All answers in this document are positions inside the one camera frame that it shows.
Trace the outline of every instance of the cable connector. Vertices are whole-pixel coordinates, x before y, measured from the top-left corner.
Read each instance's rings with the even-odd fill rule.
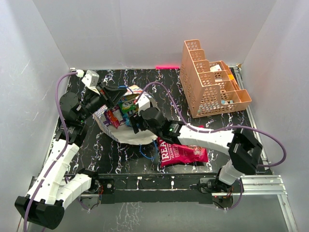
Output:
[[[84,71],[83,70],[81,70],[81,69],[78,69],[78,70],[76,70],[77,71],[77,76],[78,77],[83,77],[84,76]]]

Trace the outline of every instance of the chip bag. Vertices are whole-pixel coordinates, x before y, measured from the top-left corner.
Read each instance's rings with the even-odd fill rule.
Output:
[[[199,146],[168,144],[157,139],[161,157],[161,167],[176,163],[208,162],[207,151]]]

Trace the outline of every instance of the snack package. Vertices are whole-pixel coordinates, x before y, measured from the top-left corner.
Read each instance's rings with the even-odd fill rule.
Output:
[[[119,125],[124,125],[125,123],[125,120],[124,118],[122,117],[122,114],[120,112],[120,108],[119,108],[119,105],[115,106],[114,108],[112,108],[112,114],[118,119],[119,121]]]
[[[125,96],[123,96],[123,97],[121,98],[121,101],[122,101],[122,102],[126,102],[126,101],[128,101],[128,100],[131,100],[131,99],[133,99],[133,98],[136,98],[138,95],[139,95],[138,93],[137,93],[137,94],[125,95]]]
[[[111,122],[106,117],[106,114],[102,114],[100,120],[104,123],[105,126],[109,126]]]
[[[125,114],[128,111],[134,110],[137,108],[137,106],[134,104],[135,98],[128,100],[128,101],[124,101],[122,103],[119,104],[119,107],[121,109],[121,112],[123,114]]]
[[[123,118],[126,121],[126,125],[128,127],[132,127],[131,122],[130,122],[130,116],[132,116],[133,114],[135,114],[138,111],[138,108],[136,107],[133,110],[127,111],[126,113],[123,114]]]
[[[207,151],[203,147],[168,144],[157,139],[161,156],[161,167],[176,163],[208,162]]]
[[[111,124],[116,127],[116,129],[120,126],[118,119],[114,116],[111,110],[106,111],[106,117],[111,122]]]

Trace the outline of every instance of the white wall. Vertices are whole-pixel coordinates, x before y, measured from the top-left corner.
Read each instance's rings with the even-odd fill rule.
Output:
[[[14,202],[41,170],[57,119],[56,80],[68,70],[34,3],[2,0],[0,231],[17,229],[20,215]]]
[[[243,78],[253,102],[257,126],[276,135],[286,146],[281,174],[301,232],[308,231],[309,200],[309,4],[279,0],[243,63]],[[282,151],[263,139],[272,162]]]
[[[70,67],[180,65],[183,41],[207,59],[247,56],[275,0],[34,0]]]

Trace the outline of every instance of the perforated rack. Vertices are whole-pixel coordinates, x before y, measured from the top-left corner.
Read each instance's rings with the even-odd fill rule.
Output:
[[[215,65],[221,71],[211,72]],[[206,60],[199,40],[184,41],[180,81],[192,117],[245,110],[251,102],[247,90],[239,88],[223,61]]]

